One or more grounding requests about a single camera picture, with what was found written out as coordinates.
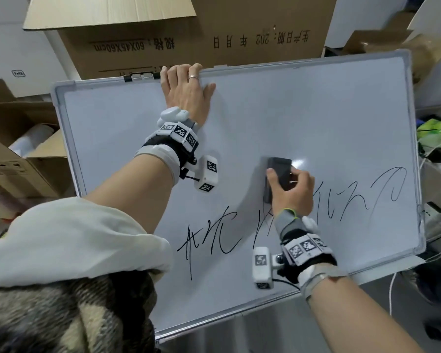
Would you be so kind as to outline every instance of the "whiteboard frame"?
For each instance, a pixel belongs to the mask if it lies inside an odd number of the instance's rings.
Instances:
[[[426,247],[426,241],[424,236],[424,221],[422,215],[422,196],[421,196],[421,185],[420,185],[420,175],[418,170],[418,151],[417,151],[417,132],[416,132],[416,118],[415,118],[415,104],[413,99],[413,82],[412,82],[412,61],[411,61],[411,52],[406,49],[399,49],[392,52],[382,52],[382,53],[370,53],[370,54],[357,54],[357,55],[346,55],[346,56],[335,56],[328,58],[318,58],[318,59],[310,59],[310,60],[299,60],[299,61],[291,61],[291,62],[276,62],[276,63],[263,63],[263,64],[254,64],[247,66],[219,66],[211,69],[202,70],[200,72],[200,77],[204,75],[213,76],[216,74],[229,74],[229,73],[241,73],[248,72],[250,70],[257,70],[259,68],[263,69],[284,69],[284,68],[297,68],[304,66],[314,66],[314,65],[325,65],[325,64],[337,64],[337,63],[347,63],[353,61],[363,61],[363,60],[372,60],[372,59],[385,59],[385,58],[395,58],[400,57],[403,59],[406,73],[405,73],[405,82],[407,86],[407,101],[408,101],[408,117],[409,117],[409,126],[412,131],[412,152],[413,152],[413,178],[415,185],[415,194],[417,199],[417,213],[419,220],[419,237],[420,237],[420,245],[415,249],[414,253],[409,253],[407,255],[403,255],[396,258],[391,258],[386,262],[380,263],[378,265],[372,266],[368,269],[362,270],[359,273],[370,271],[373,268],[380,267],[383,265],[388,265],[390,263],[397,263],[399,260],[403,258],[408,258],[409,256],[414,256],[415,254],[420,253]],[[159,83],[160,80],[154,79],[153,77],[141,77],[139,80],[133,80],[136,84],[140,81],[143,82],[154,82]],[[65,149],[68,154],[69,166],[72,173],[72,179],[75,187],[75,191],[77,196],[82,197],[87,194],[85,189],[85,184],[83,181],[83,175],[80,169],[80,164],[78,161],[78,155],[76,152],[76,147],[74,143],[74,139],[72,136],[71,126],[67,114],[67,108],[64,100],[64,94],[69,91],[76,91],[85,88],[95,88],[95,87],[107,87],[111,85],[125,84],[123,76],[110,77],[110,78],[101,78],[101,79],[90,79],[90,80],[80,80],[80,81],[64,81],[58,82],[53,85],[51,91],[51,97],[54,106],[56,107],[57,117],[59,119],[59,125],[62,129],[62,135],[64,139]],[[255,299],[253,301],[244,303],[242,305],[229,308],[227,310],[223,310],[217,312],[215,314],[201,317],[196,320],[192,320],[189,322],[185,322],[183,324],[173,326],[170,328],[162,329],[156,332],[156,339],[158,341],[165,341],[167,339],[175,338],[182,334],[185,334],[189,331],[193,331],[201,326],[209,325],[214,322],[219,322],[221,320],[225,320],[231,318],[235,315],[240,315],[245,311],[254,311],[259,308],[264,308],[267,305],[271,305],[277,301],[286,300],[289,298],[297,297],[300,293],[297,292],[289,292],[287,294],[273,294],[260,299]]]

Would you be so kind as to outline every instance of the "hand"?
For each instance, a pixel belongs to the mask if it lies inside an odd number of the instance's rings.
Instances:
[[[199,77],[202,65],[183,64],[174,65],[170,69],[163,67],[160,72],[160,84],[165,95],[166,106],[178,106],[189,112],[189,118],[201,127],[204,125],[209,113],[209,106],[216,84],[210,83],[201,88],[199,79],[189,78],[194,75]]]
[[[312,194],[315,177],[307,171],[301,171],[294,167],[291,167],[291,173],[297,176],[297,184],[293,189],[283,190],[275,170],[272,168],[266,170],[266,176],[273,194],[272,208],[274,216],[281,213],[284,208],[294,209],[297,215],[306,216],[312,212],[314,207]]]

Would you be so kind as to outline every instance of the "floor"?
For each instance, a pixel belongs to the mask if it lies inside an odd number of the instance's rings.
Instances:
[[[389,283],[390,277],[386,277],[363,288],[388,309]],[[420,346],[426,352],[441,353],[441,342],[430,340],[422,324],[426,319],[441,319],[441,307],[427,303],[400,275],[394,283],[392,302],[394,318]],[[201,329],[168,341],[162,348],[173,353],[330,352],[309,307],[301,299]]]

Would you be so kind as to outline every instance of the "left hand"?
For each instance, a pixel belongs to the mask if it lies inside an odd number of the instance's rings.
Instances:
[[[202,65],[183,64],[174,65],[170,69],[163,67],[160,72],[160,85],[167,108],[178,106],[189,112],[189,118],[201,127],[204,125],[209,113],[211,97],[216,89],[215,83],[210,83],[201,88],[199,83],[199,71]]]

